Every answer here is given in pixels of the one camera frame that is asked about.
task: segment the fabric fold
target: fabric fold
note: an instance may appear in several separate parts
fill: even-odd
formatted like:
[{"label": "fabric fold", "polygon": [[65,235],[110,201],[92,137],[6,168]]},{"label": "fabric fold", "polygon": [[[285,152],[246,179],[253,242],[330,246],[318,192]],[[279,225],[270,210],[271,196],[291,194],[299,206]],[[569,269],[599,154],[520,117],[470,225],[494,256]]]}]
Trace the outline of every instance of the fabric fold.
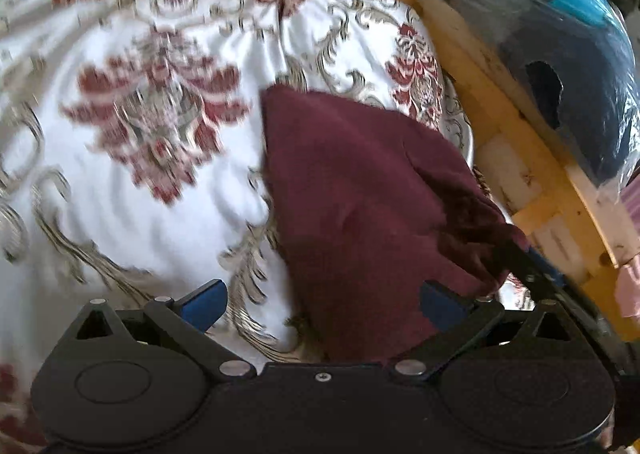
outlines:
[{"label": "fabric fold", "polygon": [[262,94],[281,253],[333,361],[391,358],[437,332],[436,280],[495,293],[505,240],[527,246],[441,134],[399,113],[274,86]]}]

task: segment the blue fabric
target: blue fabric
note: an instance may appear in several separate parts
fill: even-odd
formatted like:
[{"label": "blue fabric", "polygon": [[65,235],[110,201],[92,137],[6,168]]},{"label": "blue fabric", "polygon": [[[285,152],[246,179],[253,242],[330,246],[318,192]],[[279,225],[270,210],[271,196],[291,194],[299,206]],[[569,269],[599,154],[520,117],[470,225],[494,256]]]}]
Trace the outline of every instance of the blue fabric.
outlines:
[{"label": "blue fabric", "polygon": [[180,316],[204,333],[222,317],[226,310],[226,300],[225,283],[217,282],[182,306]]},{"label": "blue fabric", "polygon": [[604,26],[606,23],[616,27],[622,35],[625,34],[624,27],[618,18],[613,15],[607,0],[549,0],[548,4],[576,19],[591,26]]},{"label": "blue fabric", "polygon": [[498,53],[596,186],[626,167],[640,148],[640,98],[626,33],[540,2],[517,20]]},{"label": "blue fabric", "polygon": [[453,328],[468,315],[465,307],[427,283],[420,288],[420,311],[439,331]]},{"label": "blue fabric", "polygon": [[558,288],[562,288],[566,284],[566,277],[564,274],[548,262],[545,256],[540,254],[533,246],[529,247],[527,255],[543,274],[548,275],[551,278],[551,282]]}]

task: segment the white floral fabric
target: white floral fabric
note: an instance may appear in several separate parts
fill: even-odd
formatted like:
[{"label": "white floral fabric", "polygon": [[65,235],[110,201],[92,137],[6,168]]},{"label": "white floral fabric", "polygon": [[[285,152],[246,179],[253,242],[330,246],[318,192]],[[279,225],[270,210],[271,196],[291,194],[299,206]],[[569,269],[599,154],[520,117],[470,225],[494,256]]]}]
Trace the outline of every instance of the white floral fabric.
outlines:
[{"label": "white floral fabric", "polygon": [[0,364],[23,390],[89,299],[212,278],[210,334],[260,367],[320,353],[276,251],[260,91],[400,110],[471,163],[470,127],[396,0],[0,0]]}]

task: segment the metal screw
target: metal screw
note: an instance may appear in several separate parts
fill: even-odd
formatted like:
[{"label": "metal screw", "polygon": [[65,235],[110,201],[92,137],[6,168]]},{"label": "metal screw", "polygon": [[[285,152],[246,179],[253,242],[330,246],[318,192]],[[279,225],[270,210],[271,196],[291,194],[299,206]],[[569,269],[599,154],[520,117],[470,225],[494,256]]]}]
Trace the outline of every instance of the metal screw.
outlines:
[{"label": "metal screw", "polygon": [[251,364],[244,360],[227,360],[220,364],[220,373],[226,376],[245,376],[251,371]]},{"label": "metal screw", "polygon": [[427,366],[420,360],[400,360],[396,364],[396,371],[404,376],[420,376],[427,370]]}]

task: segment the wooden slat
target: wooden slat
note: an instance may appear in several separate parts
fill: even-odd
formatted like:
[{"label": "wooden slat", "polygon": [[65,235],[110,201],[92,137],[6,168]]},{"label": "wooden slat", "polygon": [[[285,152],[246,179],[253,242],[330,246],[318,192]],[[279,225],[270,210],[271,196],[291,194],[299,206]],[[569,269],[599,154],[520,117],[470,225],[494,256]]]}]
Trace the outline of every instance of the wooden slat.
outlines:
[{"label": "wooden slat", "polygon": [[564,170],[591,219],[605,237],[612,252],[612,264],[626,264],[640,254],[640,236],[622,202],[613,203],[605,196],[598,196],[596,187],[577,164],[568,164]]},{"label": "wooden slat", "polygon": [[561,214],[543,224],[529,239],[552,265],[576,284],[580,285],[591,277],[582,259],[582,251]]},{"label": "wooden slat", "polygon": [[564,169],[533,128],[519,115],[510,99],[469,55],[467,45],[478,44],[478,41],[474,37],[460,39],[460,33],[465,30],[468,32],[460,15],[445,3],[440,8],[434,8],[433,4],[442,2],[440,0],[419,1],[424,9],[422,20],[431,33],[443,68],[453,76],[456,86],[468,89],[478,100],[483,113],[498,125],[545,193],[558,203],[564,221],[580,247],[587,270],[591,275],[597,275],[602,268],[600,256],[609,251]]},{"label": "wooden slat", "polygon": [[474,147],[479,149],[494,136],[497,136],[500,130],[493,119],[484,114],[484,110],[478,104],[478,99],[468,89],[456,84],[456,93],[458,94],[460,105],[471,122],[474,132]]},{"label": "wooden slat", "polygon": [[474,159],[494,196],[509,214],[524,208],[543,192],[540,182],[503,134],[476,147]]},{"label": "wooden slat", "polygon": [[542,194],[511,216],[511,219],[520,230],[530,236],[556,214],[558,214],[558,206],[555,201],[548,195]]}]

